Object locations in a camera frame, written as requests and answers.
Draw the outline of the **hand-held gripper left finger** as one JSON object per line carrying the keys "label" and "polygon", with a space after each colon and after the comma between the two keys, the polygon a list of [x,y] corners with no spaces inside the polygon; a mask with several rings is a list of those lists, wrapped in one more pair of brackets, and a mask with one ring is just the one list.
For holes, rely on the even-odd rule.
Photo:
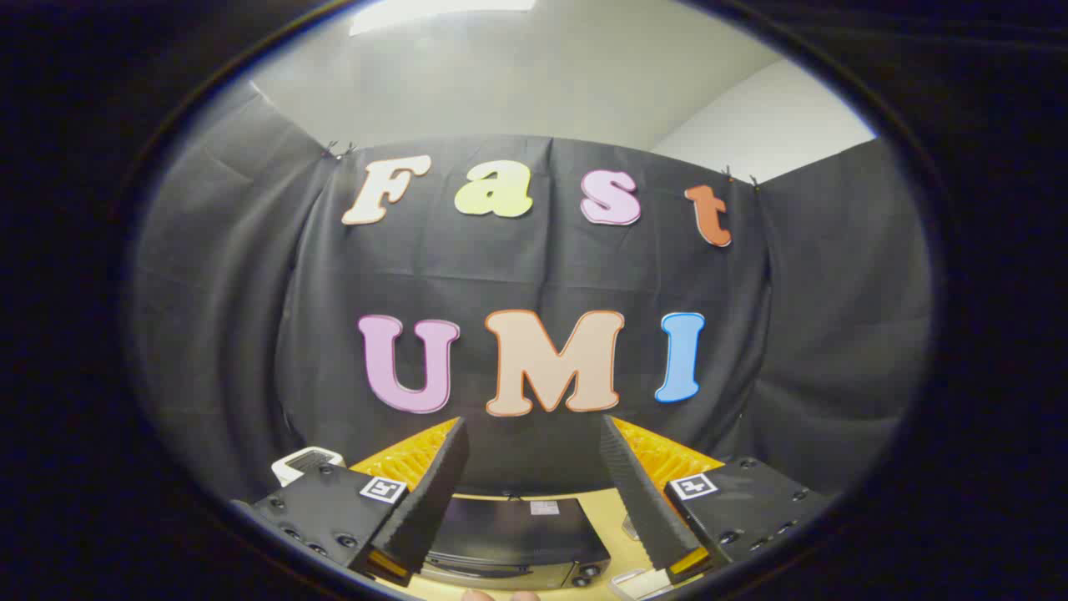
{"label": "hand-held gripper left finger", "polygon": [[337,452],[305,447],[274,461],[277,490],[232,507],[334,570],[405,587],[422,570],[468,456],[461,418],[354,465]]}

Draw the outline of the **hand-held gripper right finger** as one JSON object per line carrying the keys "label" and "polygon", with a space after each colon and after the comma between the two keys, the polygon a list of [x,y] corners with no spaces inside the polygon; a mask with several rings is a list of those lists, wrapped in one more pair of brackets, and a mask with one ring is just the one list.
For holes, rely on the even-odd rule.
{"label": "hand-held gripper right finger", "polygon": [[758,459],[717,460],[614,416],[600,457],[653,570],[673,584],[763,556],[832,502]]}

